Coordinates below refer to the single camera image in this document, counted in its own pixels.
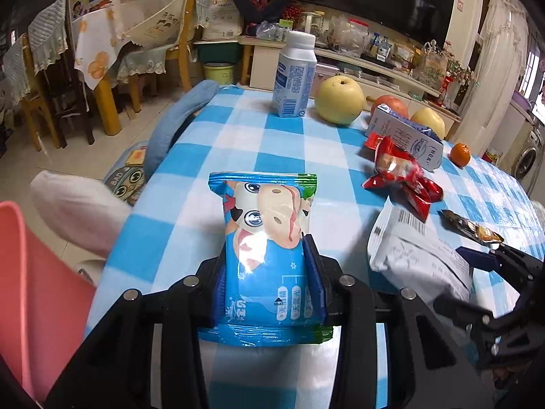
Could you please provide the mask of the blue checkered tablecloth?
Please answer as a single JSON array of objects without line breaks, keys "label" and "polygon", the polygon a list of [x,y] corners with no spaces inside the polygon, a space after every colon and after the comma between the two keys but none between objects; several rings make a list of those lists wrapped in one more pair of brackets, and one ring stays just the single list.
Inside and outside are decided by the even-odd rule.
[{"label": "blue checkered tablecloth", "polygon": [[[161,291],[197,271],[222,249],[220,198],[208,186],[213,172],[313,173],[318,179],[310,232],[319,251],[375,288],[369,271],[370,228],[391,197],[364,189],[373,165],[363,154],[367,117],[330,125],[313,107],[282,118],[271,94],[235,87],[219,91],[178,138],[139,197],[114,248],[92,302],[95,326],[127,289]],[[201,355],[214,408],[325,408],[338,355],[337,339],[282,348],[203,343]]]}]

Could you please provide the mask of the red apple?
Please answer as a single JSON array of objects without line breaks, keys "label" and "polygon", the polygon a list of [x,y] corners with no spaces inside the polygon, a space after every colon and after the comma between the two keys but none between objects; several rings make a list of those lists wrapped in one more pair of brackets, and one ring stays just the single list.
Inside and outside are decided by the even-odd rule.
[{"label": "red apple", "polygon": [[409,118],[408,109],[406,105],[398,98],[393,97],[392,95],[381,95],[379,96],[372,104],[370,113],[373,115],[374,110],[377,106],[381,104],[386,104],[396,113],[399,113],[400,116],[404,118]]}]

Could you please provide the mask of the white tv cabinet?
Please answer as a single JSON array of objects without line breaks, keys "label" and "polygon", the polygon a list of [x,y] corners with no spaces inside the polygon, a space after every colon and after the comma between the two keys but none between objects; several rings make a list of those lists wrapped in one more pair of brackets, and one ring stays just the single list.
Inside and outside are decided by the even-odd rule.
[{"label": "white tv cabinet", "polygon": [[[274,88],[276,67],[283,43],[242,36],[231,43],[242,47],[240,84],[252,89],[271,91]],[[318,59],[316,86],[334,75],[347,75],[358,82],[368,98],[368,103],[390,95],[403,102],[410,115],[423,108],[431,108],[445,125],[445,134],[450,136],[460,123],[460,117],[431,102],[439,92],[428,85],[395,69],[387,69],[370,61],[335,53],[317,47]]]}]

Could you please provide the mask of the white blue milk carton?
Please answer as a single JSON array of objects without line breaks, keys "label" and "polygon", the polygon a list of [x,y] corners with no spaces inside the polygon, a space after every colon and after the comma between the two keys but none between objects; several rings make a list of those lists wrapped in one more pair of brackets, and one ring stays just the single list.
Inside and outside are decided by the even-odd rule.
[{"label": "white blue milk carton", "polygon": [[435,132],[429,126],[400,116],[387,104],[379,104],[373,110],[367,128],[367,135],[370,133],[390,136],[398,147],[411,154],[428,171],[441,167],[443,144]]}]

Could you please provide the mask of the dining table with cloth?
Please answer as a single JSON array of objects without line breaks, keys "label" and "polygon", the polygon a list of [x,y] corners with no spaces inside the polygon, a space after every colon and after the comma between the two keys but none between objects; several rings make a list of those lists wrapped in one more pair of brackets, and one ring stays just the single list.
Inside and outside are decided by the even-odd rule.
[{"label": "dining table with cloth", "polygon": [[88,13],[71,22],[75,69],[82,75],[92,91],[108,136],[117,135],[122,126],[112,93],[115,77],[108,76],[128,38],[118,28],[121,26],[114,9],[106,7]]}]

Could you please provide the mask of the glass kettle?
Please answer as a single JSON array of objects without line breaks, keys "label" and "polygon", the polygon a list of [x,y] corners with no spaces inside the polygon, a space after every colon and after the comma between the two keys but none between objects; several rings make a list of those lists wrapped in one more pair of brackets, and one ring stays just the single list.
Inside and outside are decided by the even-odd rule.
[{"label": "glass kettle", "polygon": [[319,37],[323,33],[323,11],[305,11],[302,12],[297,21],[297,30],[310,33]]}]

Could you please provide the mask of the blue cartoon snack packet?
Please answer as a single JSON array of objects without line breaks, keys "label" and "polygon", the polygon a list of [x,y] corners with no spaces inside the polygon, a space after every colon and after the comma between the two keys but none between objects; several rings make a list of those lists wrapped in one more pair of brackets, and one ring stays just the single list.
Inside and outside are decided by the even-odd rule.
[{"label": "blue cartoon snack packet", "polygon": [[225,266],[206,341],[237,347],[321,344],[332,339],[311,301],[303,238],[314,173],[216,172],[223,202]]}]

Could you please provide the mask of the white blue milk bottle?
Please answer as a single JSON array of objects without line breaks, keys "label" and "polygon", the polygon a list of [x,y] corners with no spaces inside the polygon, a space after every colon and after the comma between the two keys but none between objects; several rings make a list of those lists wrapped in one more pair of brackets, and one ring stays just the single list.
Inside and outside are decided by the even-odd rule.
[{"label": "white blue milk bottle", "polygon": [[306,113],[317,65],[315,40],[310,33],[287,32],[278,58],[272,97],[278,116],[300,117]]}]

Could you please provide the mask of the grey white stool cushion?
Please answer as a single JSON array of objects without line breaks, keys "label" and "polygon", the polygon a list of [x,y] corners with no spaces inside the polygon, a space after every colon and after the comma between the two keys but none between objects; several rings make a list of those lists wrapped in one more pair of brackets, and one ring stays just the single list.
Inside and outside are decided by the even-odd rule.
[{"label": "grey white stool cushion", "polygon": [[30,195],[47,226],[74,246],[106,259],[131,213],[131,207],[100,181],[41,171]]}]

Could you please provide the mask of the mesh food cover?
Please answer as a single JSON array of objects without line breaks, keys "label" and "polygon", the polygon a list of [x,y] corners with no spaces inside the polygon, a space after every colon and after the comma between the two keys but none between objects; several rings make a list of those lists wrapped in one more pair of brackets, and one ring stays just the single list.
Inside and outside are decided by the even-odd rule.
[{"label": "mesh food cover", "polygon": [[118,40],[151,48],[178,35],[185,0],[112,0]]}]

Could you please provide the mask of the white lace curtain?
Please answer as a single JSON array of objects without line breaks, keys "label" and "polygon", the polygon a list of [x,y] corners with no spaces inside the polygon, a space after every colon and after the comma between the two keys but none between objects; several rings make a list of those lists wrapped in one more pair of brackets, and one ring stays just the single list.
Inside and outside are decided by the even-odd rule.
[{"label": "white lace curtain", "polygon": [[528,12],[519,0],[489,0],[481,52],[452,136],[481,155],[491,144],[528,60]]}]

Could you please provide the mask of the blue chair cushion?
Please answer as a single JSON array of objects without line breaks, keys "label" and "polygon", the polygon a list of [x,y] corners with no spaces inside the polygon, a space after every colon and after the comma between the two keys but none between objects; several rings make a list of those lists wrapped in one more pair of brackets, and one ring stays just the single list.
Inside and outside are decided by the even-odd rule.
[{"label": "blue chair cushion", "polygon": [[149,181],[183,132],[184,123],[207,105],[219,91],[216,81],[205,79],[184,94],[158,121],[148,141],[143,171]]}]

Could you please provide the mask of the large yellow pear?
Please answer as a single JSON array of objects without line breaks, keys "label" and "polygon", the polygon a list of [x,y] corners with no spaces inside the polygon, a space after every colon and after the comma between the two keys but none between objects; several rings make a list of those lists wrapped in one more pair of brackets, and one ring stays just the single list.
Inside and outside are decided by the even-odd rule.
[{"label": "large yellow pear", "polygon": [[322,82],[314,104],[323,120],[338,126],[348,126],[365,109],[366,96],[353,78],[339,75]]}]

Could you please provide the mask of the dark wooden chair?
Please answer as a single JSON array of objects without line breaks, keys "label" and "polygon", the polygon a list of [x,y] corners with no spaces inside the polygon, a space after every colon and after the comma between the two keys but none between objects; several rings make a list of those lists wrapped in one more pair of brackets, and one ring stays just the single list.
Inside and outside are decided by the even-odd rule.
[{"label": "dark wooden chair", "polygon": [[62,126],[79,120],[88,144],[94,143],[86,91],[75,69],[68,0],[56,0],[28,27],[23,57],[30,93],[23,99],[29,115],[40,116],[56,148],[67,146]]}]

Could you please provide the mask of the red candy wrapper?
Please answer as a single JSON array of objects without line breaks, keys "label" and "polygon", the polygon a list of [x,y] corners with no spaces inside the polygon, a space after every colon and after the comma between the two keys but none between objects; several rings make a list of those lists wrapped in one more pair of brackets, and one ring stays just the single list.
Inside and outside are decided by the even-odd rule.
[{"label": "red candy wrapper", "polygon": [[429,179],[417,160],[397,146],[390,136],[371,132],[364,147],[374,151],[374,175],[362,187],[378,189],[392,186],[401,189],[418,219],[425,222],[431,204],[442,200],[442,188]]}]

